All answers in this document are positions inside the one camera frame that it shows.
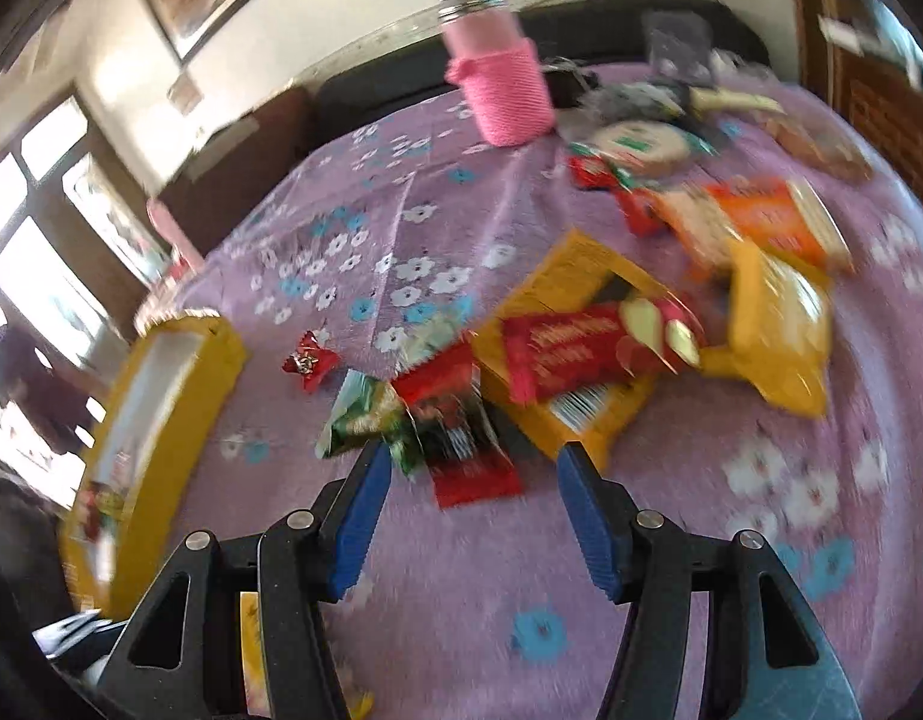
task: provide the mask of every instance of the pink bottle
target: pink bottle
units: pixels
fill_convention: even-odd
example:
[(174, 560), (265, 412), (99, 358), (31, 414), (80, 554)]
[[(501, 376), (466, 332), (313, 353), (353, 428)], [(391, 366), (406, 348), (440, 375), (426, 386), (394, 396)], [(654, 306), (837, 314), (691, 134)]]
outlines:
[(492, 146), (520, 146), (554, 127), (554, 108), (534, 42), (504, 0), (439, 0), (453, 57), (445, 80), (461, 87)]

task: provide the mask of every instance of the purple cloth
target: purple cloth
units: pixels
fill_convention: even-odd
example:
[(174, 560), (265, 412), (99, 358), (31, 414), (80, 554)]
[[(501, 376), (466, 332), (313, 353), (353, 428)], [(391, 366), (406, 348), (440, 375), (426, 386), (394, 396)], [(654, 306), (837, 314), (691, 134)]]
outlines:
[[(644, 76), (643, 66), (602, 69), (609, 80)], [(849, 130), (801, 89), (738, 88)], [(856, 258), (858, 274), (832, 289), (828, 416), (796, 418), (752, 386), (683, 375), (618, 437), (609, 474), (692, 532), (766, 533), (865, 717), (879, 720), (923, 675), (923, 208), (856, 135), (877, 175), (850, 188), (731, 121), (735, 146), (689, 174), (808, 175)], [(610, 194), (570, 186), (565, 159), (554, 135), (485, 146), (451, 93), (328, 143), (282, 181), (184, 295), (229, 317), (251, 357), (175, 536), (263, 530), (350, 466), (350, 455), (314, 458), (340, 375), (306, 396), (280, 370), (306, 330), (323, 331), (351, 367), (391, 374), (405, 328), (449, 304), (477, 322), (572, 226), (674, 282), (677, 242), (632, 237)], [(591, 584), (554, 465), (524, 441), (511, 451), (527, 487), (516, 499), (439, 512), (428, 479), (396, 474), (362, 581), (325, 608), (378, 720), (597, 714), (626, 613)], [(695, 601), (680, 717), (695, 716), (701, 688), (705, 602)], [(525, 635), (531, 620), (557, 632), (554, 644)]]

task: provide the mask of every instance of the bedsheet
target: bedsheet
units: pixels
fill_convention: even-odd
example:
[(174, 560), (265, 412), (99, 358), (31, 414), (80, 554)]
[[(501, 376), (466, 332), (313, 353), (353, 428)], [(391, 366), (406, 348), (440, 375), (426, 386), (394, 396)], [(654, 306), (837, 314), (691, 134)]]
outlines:
[[(735, 86), (849, 129), (799, 88)], [(692, 532), (762, 531), (877, 720), (923, 675), (923, 209), (856, 135), (877, 172), (861, 188), (729, 121), (733, 148), (688, 175), (808, 175), (855, 255), (858, 274), (832, 288), (829, 413), (796, 418), (746, 384), (684, 375), (618, 438), (608, 475)], [(347, 365), (390, 375), (407, 328), (446, 306), (477, 322), (572, 226), (676, 283), (674, 239), (632, 237), (611, 196), (573, 189), (565, 159), (554, 135), (487, 146), (450, 93), (322, 146), (285, 177), (184, 291), (184, 306), (229, 317), (251, 356), (175, 536), (263, 530), (350, 467), (351, 455), (314, 456), (340, 376), (307, 396), (280, 370), (305, 330)], [(597, 715), (626, 612), (589, 580), (554, 465), (523, 440), (510, 448), (527, 487), (515, 499), (440, 512), (428, 479), (396, 472), (359, 584), (324, 608), (378, 720)], [(696, 713), (704, 608), (696, 596), (680, 717)]]

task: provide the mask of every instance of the wall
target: wall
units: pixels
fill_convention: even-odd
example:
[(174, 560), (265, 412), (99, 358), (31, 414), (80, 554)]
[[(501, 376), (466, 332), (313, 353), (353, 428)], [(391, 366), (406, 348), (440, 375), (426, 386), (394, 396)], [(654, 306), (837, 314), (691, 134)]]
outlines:
[[(431, 0), (252, 0), (194, 60), (205, 101), (187, 121), (166, 100), (178, 74), (142, 0), (95, 0), (98, 18), (79, 88), (122, 159), (148, 191), (180, 164), (197, 124), (237, 116), (307, 66)], [(765, 38), (779, 74), (797, 67), (791, 0), (730, 1)]]

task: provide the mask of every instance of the window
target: window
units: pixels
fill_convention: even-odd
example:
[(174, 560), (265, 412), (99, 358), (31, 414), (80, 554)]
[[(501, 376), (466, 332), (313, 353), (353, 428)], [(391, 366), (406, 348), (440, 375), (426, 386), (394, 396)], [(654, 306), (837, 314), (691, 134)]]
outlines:
[(88, 119), (74, 98), (68, 98), (22, 138), (22, 158), (40, 181), (69, 148), (88, 132)]
[(0, 232), (28, 195), (28, 182), (15, 158), (9, 154), (0, 162)]
[(118, 196), (98, 163), (86, 154), (61, 177), (71, 204), (98, 237), (143, 284), (152, 286), (167, 269), (165, 252)]
[(31, 217), (0, 254), (0, 286), (50, 344), (81, 365), (100, 333), (105, 311)]

